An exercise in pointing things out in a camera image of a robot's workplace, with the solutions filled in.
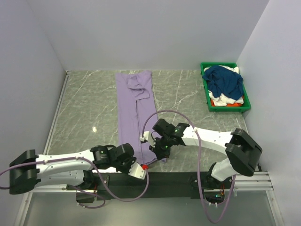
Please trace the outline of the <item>purple t shirt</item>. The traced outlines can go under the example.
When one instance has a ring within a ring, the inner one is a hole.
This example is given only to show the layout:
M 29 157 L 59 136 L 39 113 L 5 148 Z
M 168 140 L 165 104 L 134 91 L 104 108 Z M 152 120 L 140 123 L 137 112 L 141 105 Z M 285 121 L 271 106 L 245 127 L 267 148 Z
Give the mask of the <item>purple t shirt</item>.
M 117 73 L 115 81 L 119 144 L 129 143 L 137 162 L 149 165 L 157 158 L 147 143 L 141 143 L 140 135 L 147 118 L 157 111 L 152 91 L 152 72 Z

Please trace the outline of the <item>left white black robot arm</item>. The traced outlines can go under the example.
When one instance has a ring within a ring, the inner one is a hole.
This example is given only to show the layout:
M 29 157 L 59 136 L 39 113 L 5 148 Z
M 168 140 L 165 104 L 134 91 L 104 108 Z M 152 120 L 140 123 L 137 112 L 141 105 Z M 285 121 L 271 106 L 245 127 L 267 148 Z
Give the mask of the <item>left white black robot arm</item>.
M 9 172 L 9 193 L 23 194 L 39 186 L 73 185 L 82 189 L 93 186 L 92 170 L 114 168 L 134 176 L 140 168 L 130 144 L 95 146 L 85 151 L 42 155 L 27 150 L 13 160 Z

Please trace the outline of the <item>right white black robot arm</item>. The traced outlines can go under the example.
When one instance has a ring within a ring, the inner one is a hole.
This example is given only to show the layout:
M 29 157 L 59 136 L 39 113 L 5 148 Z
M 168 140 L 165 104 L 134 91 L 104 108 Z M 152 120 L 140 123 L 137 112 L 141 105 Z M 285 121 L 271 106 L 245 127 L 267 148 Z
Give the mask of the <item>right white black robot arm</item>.
M 154 138 L 152 132 L 145 131 L 141 134 L 140 141 L 149 143 L 150 150 L 158 160 L 168 158 L 174 145 L 199 146 L 226 155 L 225 160 L 213 163 L 209 171 L 201 176 L 202 187 L 209 190 L 219 188 L 236 174 L 253 176 L 262 154 L 262 148 L 240 128 L 233 132 L 218 132 L 187 123 L 174 126 L 159 119 L 152 129 L 159 137 Z

